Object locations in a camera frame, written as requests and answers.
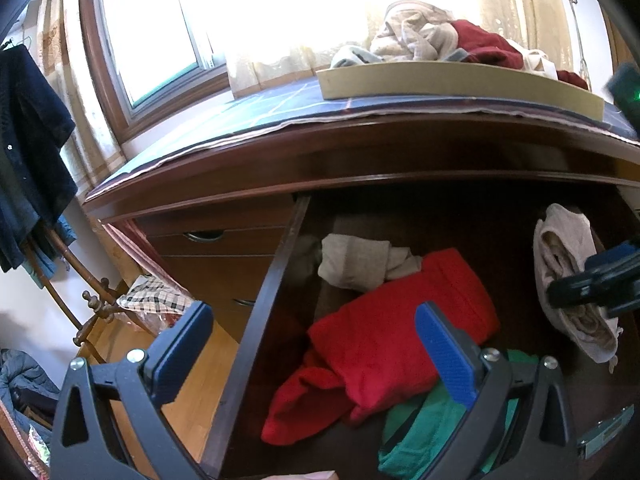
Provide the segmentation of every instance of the window frame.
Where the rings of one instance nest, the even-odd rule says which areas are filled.
[[[102,0],[80,0],[80,20],[84,49],[98,101],[116,140],[121,144],[185,108],[229,88],[225,64],[209,69],[203,67],[202,53],[195,46],[191,24],[185,16],[198,68],[175,78],[133,107],[115,67]]]

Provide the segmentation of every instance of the green garment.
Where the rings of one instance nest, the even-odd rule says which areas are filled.
[[[509,350],[508,356],[512,362],[538,362],[537,357],[519,350]],[[511,399],[507,404],[505,431],[513,420],[517,405],[517,399]],[[378,452],[379,471],[401,480],[418,480],[447,443],[465,411],[462,404],[451,399],[441,381],[427,395],[412,397],[392,407],[386,414],[382,448]],[[404,438],[389,449],[388,441],[412,415],[415,420]],[[491,469],[496,455],[497,450],[482,466],[483,472]]]

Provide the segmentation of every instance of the metal drawer handle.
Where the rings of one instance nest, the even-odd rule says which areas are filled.
[[[240,306],[254,306],[255,300],[236,300],[236,298],[232,298],[234,303],[237,303]]]
[[[198,242],[201,244],[210,244],[211,242],[217,242],[225,235],[225,230],[220,229],[218,231],[193,231],[191,233],[183,233],[183,236],[187,240],[192,242]]]

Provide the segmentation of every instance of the screw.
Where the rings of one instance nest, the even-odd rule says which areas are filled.
[[[142,348],[134,348],[127,354],[127,361],[130,363],[139,363],[145,358],[145,351]]]
[[[500,359],[500,351],[495,348],[485,348],[482,351],[482,357],[484,357],[490,363],[495,363],[498,359]]]
[[[555,370],[558,368],[558,359],[555,357],[551,357],[550,355],[546,356],[543,360],[545,367],[549,368],[549,370]]]
[[[69,368],[71,368],[73,371],[79,370],[84,366],[84,362],[85,361],[83,357],[76,357],[74,359],[71,359],[71,362],[69,363]]]

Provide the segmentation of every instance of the open drawer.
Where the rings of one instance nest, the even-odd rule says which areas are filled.
[[[385,414],[358,428],[343,423],[274,447],[260,440],[276,389],[300,365],[306,330],[356,298],[318,277],[328,233],[389,240],[413,254],[457,248],[494,301],[502,329],[485,346],[554,355],[565,376],[577,434],[640,395],[640,339],[632,314],[620,318],[619,364],[613,374],[556,332],[538,303],[532,239],[548,205],[577,207],[606,248],[640,231],[613,186],[528,181],[430,182],[327,190],[300,196],[247,324],[220,400],[201,465],[213,478],[336,470],[341,480],[382,480],[377,452]],[[620,437],[580,464],[590,478]]]

